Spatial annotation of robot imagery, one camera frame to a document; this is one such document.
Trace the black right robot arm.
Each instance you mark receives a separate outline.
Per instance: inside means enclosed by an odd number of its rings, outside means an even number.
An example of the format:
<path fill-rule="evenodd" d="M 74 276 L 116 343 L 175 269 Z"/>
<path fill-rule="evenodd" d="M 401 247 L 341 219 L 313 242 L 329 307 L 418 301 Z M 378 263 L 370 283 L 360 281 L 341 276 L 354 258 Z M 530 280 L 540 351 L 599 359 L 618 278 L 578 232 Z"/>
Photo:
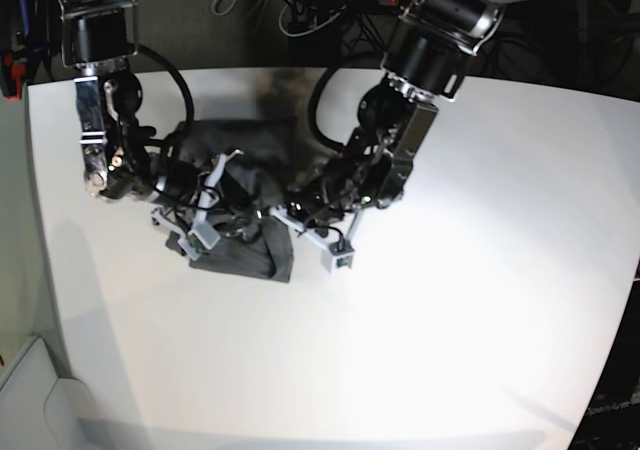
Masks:
<path fill-rule="evenodd" d="M 251 201 L 228 175 L 213 181 L 215 168 L 239 149 L 205 145 L 204 136 L 222 121 L 198 121 L 186 80 L 157 52 L 141 45 L 136 23 L 138 0 L 58 0 L 62 21 L 62 61 L 75 79 L 76 110 L 82 126 L 80 146 L 84 182 L 95 198 L 149 202 L 184 216 L 245 217 Z M 156 139 L 137 113 L 143 90 L 129 59 L 143 55 L 164 68 L 178 85 L 185 119 Z"/>

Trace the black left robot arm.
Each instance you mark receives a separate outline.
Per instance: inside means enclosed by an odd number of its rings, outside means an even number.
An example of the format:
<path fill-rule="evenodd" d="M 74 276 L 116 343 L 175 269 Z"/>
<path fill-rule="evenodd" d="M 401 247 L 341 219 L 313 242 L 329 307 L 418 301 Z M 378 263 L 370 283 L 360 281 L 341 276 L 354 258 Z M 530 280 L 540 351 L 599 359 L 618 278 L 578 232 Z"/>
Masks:
<path fill-rule="evenodd" d="M 409 0 L 381 60 L 383 77 L 361 98 L 345 143 L 323 134 L 317 110 L 336 67 L 317 82 L 307 105 L 315 139 L 333 151 L 317 174 L 295 187 L 289 214 L 303 229 L 328 227 L 347 214 L 385 209 L 404 194 L 435 100 L 455 99 L 469 62 L 496 33 L 505 5 L 489 0 Z"/>

